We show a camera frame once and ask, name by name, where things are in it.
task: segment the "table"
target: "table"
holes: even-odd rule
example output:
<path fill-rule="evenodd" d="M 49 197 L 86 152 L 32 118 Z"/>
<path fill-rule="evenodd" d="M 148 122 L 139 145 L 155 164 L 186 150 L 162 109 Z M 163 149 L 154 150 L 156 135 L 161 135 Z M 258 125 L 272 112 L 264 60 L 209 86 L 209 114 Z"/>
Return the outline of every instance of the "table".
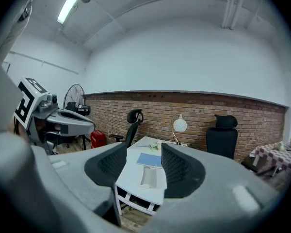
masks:
<path fill-rule="evenodd" d="M 155 211 L 153 210 L 155 205 L 162 205 L 163 200 L 164 200 L 164 191 L 167 188 L 166 175 L 165 175 L 164 169 L 163 168 L 157 169 L 157 188 L 156 189 L 140 188 L 139 184 L 143 176 L 144 166 L 136 163 L 141 153 L 153 154 L 153 155 L 158 155 L 158 156 L 162 155 L 160 151 L 152 151 L 150 147 L 144 147 L 144 146 L 148 146 L 152 142 L 157 142 L 157 141 L 158 139 L 145 136 L 127 149 L 126 164 L 119 178 L 117 179 L 115 183 L 115 189 L 114 189 L 116 206 L 118 208 L 118 212 L 120 215 L 122 215 L 122 210 L 121 210 L 119 201 L 122 201 L 123 203 L 150 215 L 155 214 Z M 169 141 L 163 141 L 163 140 L 162 142 L 175 144 L 175 142 L 169 142 Z M 118 191 L 117 191 L 118 187 L 127 192 L 125 197 L 122 197 L 118 194 Z M 147 201 L 149 203 L 149 206 L 147 208 L 144 208 L 130 201 L 130 197 L 132 195 Z"/>
<path fill-rule="evenodd" d="M 291 170 L 291 151 L 278 151 L 275 150 L 274 147 L 278 143 L 272 143 L 264 146 L 258 146 L 251 153 L 255 154 L 255 159 L 253 165 L 256 166 L 260 157 L 266 159 L 267 161 L 271 161 L 274 166 L 276 166 L 272 176 L 275 175 L 278 168 L 282 168 L 283 170 L 290 169 Z M 290 144 L 288 142 L 284 142 L 286 149 L 291 149 Z"/>

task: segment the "brick wall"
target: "brick wall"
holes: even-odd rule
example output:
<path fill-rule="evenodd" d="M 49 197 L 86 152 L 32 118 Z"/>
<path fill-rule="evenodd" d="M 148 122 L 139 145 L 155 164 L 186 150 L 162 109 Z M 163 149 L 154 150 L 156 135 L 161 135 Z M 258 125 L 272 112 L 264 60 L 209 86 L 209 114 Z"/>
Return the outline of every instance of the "brick wall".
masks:
<path fill-rule="evenodd" d="M 282 139 L 285 108 L 256 100 L 197 93 L 127 92 L 86 95 L 91 106 L 90 118 L 104 132 L 107 143 L 114 142 L 110 134 L 126 136 L 130 124 L 127 113 L 140 108 L 144 121 L 135 140 L 151 136 L 173 140 L 171 119 L 182 112 L 188 128 L 176 133 L 179 141 L 189 147 L 207 150 L 206 131 L 215 127 L 215 114 L 233 115 L 238 120 L 238 140 L 235 160 L 242 160 L 256 147 Z"/>

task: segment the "blue notebook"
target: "blue notebook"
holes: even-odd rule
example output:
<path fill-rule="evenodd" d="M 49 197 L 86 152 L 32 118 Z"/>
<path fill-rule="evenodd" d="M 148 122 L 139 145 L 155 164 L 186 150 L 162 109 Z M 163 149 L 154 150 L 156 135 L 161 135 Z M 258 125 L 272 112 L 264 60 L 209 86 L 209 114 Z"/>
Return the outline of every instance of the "blue notebook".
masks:
<path fill-rule="evenodd" d="M 161 159 L 162 159 L 161 156 L 141 153 L 137 160 L 137 164 L 162 168 Z"/>

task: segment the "fluorescent tube light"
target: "fluorescent tube light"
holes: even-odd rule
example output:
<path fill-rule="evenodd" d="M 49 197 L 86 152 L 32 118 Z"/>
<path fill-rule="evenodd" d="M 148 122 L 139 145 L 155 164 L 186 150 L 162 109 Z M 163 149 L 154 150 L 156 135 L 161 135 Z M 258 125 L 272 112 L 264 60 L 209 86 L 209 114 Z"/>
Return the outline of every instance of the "fluorescent tube light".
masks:
<path fill-rule="evenodd" d="M 57 21 L 60 23 L 64 23 L 64 21 L 66 20 L 72 6 L 75 4 L 77 0 L 66 0 L 62 10 L 59 13 L 59 16 L 57 18 Z"/>

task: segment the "wooden floor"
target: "wooden floor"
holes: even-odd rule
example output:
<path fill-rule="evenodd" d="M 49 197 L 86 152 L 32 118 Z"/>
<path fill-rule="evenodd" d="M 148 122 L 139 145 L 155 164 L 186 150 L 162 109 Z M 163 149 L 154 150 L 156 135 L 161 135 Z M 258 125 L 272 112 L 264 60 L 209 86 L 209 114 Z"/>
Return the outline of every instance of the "wooden floor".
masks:
<path fill-rule="evenodd" d="M 90 143 L 86 142 L 86 149 L 90 149 Z M 55 148 L 57 153 L 70 153 L 82 150 L 82 138 L 78 139 L 78 142 L 73 142 L 69 144 L 69 148 L 65 144 L 61 144 Z M 266 163 L 264 160 L 260 159 L 258 163 L 259 173 L 270 168 L 269 163 Z M 281 171 L 277 173 L 274 177 L 271 177 L 272 171 L 268 171 L 260 175 L 259 177 L 268 183 L 270 186 L 274 187 L 280 193 L 284 192 L 288 187 L 291 181 L 291 172 Z M 120 216 L 121 228 L 127 232 L 139 232 L 141 228 L 151 219 L 152 216 L 140 212 L 136 209 L 131 208 L 130 206 L 125 206 L 122 204 L 122 215 Z"/>

